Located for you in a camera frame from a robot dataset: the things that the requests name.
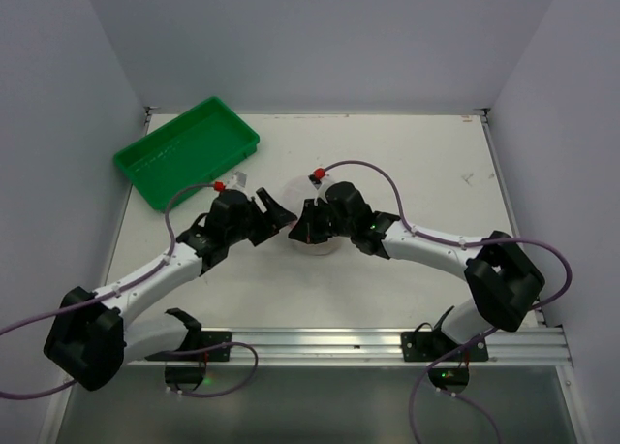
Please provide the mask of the white mesh laundry bag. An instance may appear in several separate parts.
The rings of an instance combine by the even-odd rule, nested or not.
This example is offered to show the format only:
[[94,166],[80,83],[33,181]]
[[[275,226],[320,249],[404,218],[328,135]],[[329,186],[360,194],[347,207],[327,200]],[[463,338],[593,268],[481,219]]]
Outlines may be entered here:
[[[291,179],[281,191],[281,205],[297,217],[302,212],[303,203],[306,199],[312,199],[314,191],[307,176],[297,176]],[[342,245],[341,238],[331,238],[328,242],[319,245],[306,245],[291,239],[287,239],[291,248],[297,252],[311,256],[326,256],[335,253]]]

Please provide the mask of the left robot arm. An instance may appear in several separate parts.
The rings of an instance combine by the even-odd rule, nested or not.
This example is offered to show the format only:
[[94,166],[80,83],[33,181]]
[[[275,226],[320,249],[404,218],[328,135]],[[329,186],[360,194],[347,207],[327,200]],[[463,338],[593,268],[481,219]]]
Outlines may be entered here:
[[151,355],[196,358],[205,343],[194,317],[179,308],[149,322],[139,322],[139,316],[224,261],[233,245],[244,240],[259,245],[295,220],[264,189],[254,198],[221,191],[158,259],[92,292],[81,287],[68,292],[46,338],[45,355],[88,391],[105,386],[121,366]]

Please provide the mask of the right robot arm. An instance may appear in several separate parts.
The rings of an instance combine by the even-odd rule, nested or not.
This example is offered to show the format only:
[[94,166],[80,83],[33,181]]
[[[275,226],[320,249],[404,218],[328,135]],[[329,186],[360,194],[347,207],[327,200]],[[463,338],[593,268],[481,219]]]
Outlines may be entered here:
[[509,235],[495,231],[472,247],[468,240],[454,247],[444,238],[428,240],[409,232],[401,217],[372,210],[350,182],[305,200],[289,232],[289,239],[307,245],[332,238],[348,238],[366,255],[422,264],[466,282],[471,298],[449,308],[426,342],[436,349],[463,345],[492,329],[518,331],[545,284]]

